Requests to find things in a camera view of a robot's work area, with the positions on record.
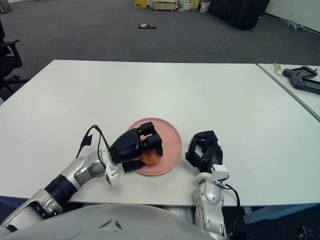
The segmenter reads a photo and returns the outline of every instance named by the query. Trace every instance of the black handheld controller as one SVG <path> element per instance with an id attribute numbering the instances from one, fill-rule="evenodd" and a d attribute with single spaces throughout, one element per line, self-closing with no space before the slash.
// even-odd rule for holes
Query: black handheld controller
<path id="1" fill-rule="evenodd" d="M 295 89 L 303 90 L 306 92 L 320 94 L 320 82 L 310 79 L 302 78 L 297 75 L 292 75 L 289 78 L 290 84 Z"/>

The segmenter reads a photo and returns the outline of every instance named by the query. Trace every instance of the black object on floor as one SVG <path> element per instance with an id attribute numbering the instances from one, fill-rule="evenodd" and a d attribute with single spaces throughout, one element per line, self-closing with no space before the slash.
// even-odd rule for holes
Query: black object on floor
<path id="1" fill-rule="evenodd" d="M 138 28 L 139 29 L 155 29 L 156 25 L 155 24 L 139 24 Z"/>
<path id="2" fill-rule="evenodd" d="M 209 12 L 242 30 L 251 30 L 270 0 L 212 0 Z"/>

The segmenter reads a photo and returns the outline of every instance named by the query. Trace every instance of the yellow box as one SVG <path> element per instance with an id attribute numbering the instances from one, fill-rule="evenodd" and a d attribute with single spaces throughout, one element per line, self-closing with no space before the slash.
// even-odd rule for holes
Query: yellow box
<path id="1" fill-rule="evenodd" d="M 135 0 L 134 6 L 136 8 L 146 8 L 147 7 L 147 0 Z"/>
<path id="2" fill-rule="evenodd" d="M 191 1 L 190 2 L 190 9 L 198 9 L 199 2 L 198 1 Z"/>

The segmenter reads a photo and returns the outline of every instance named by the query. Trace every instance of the black cable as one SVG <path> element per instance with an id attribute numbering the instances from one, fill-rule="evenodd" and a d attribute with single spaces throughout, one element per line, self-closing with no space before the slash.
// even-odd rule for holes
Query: black cable
<path id="1" fill-rule="evenodd" d="M 101 158 L 100 158 L 100 154 L 99 154 L 100 141 L 101 141 L 101 133 L 100 133 L 100 135 L 99 135 L 99 142 L 98 142 L 97 153 L 98 153 L 98 159 L 100 160 L 100 163 L 102 164 L 103 168 L 106 169 L 106 164 L 105 164 L 104 162 L 102 162 L 102 160 L 101 160 Z"/>
<path id="2" fill-rule="evenodd" d="M 240 217 L 240 215 L 241 215 L 241 208 L 240 208 L 240 198 L 239 198 L 239 195 L 238 195 L 237 191 L 236 191 L 232 186 L 230 186 L 230 185 L 228 185 L 228 184 L 225 184 L 225 185 L 226 185 L 227 187 L 229 187 L 229 188 L 224 187 L 224 186 L 220 186 L 219 184 L 218 184 L 217 186 L 218 186 L 219 188 L 226 189 L 226 190 L 232 190 L 232 191 L 234 192 L 235 197 L 236 197 L 236 208 L 237 208 L 237 215 L 236 215 L 236 217 L 235 217 L 234 220 L 233 220 L 233 224 L 232 224 L 231 226 L 229 226 L 229 227 L 227 228 L 227 230 L 225 230 L 226 232 L 229 232 L 232 228 L 235 227 L 235 225 L 236 225 L 236 223 L 237 223 L 237 221 L 238 221 L 238 219 L 239 219 L 239 217 Z"/>
<path id="3" fill-rule="evenodd" d="M 102 137 L 102 139 L 103 139 L 103 141 L 104 141 L 104 144 L 105 144 L 106 148 L 107 148 L 108 150 L 110 150 L 110 147 L 109 147 L 109 145 L 108 145 L 108 143 L 107 143 L 107 140 L 106 140 L 104 134 L 102 133 L 101 129 L 100 129 L 97 125 L 95 125 L 95 124 L 92 125 L 92 126 L 86 131 L 86 133 L 85 133 L 85 135 L 84 135 L 84 137 L 83 137 L 83 139 L 82 139 L 82 142 L 81 142 L 79 151 L 78 151 L 78 153 L 76 154 L 76 157 L 75 157 L 75 158 L 77 159 L 77 158 L 79 157 L 80 152 L 81 152 L 82 148 L 83 148 L 85 145 L 90 145 L 90 144 L 91 144 L 91 137 L 90 137 L 90 139 L 89 139 L 89 142 L 90 142 L 90 143 L 89 143 L 89 144 L 84 144 L 84 140 L 85 140 L 86 138 L 88 138 L 88 134 L 89 134 L 89 132 L 91 131 L 91 129 L 95 129 L 95 130 L 99 133 L 99 142 L 98 142 L 97 154 L 98 154 L 98 158 L 99 158 L 102 166 L 104 167 L 104 169 L 106 169 L 106 164 L 102 161 L 102 159 L 100 158 L 100 155 L 99 155 L 99 148 L 100 148 L 101 137 Z"/>

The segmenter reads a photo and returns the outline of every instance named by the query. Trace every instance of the wooden crate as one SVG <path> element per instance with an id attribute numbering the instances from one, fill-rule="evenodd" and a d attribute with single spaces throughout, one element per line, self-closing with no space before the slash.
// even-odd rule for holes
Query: wooden crate
<path id="1" fill-rule="evenodd" d="M 176 10 L 176 2 L 172 2 L 172 0 L 169 0 L 171 2 L 159 2 L 159 1 L 154 1 L 153 2 L 153 10 Z"/>

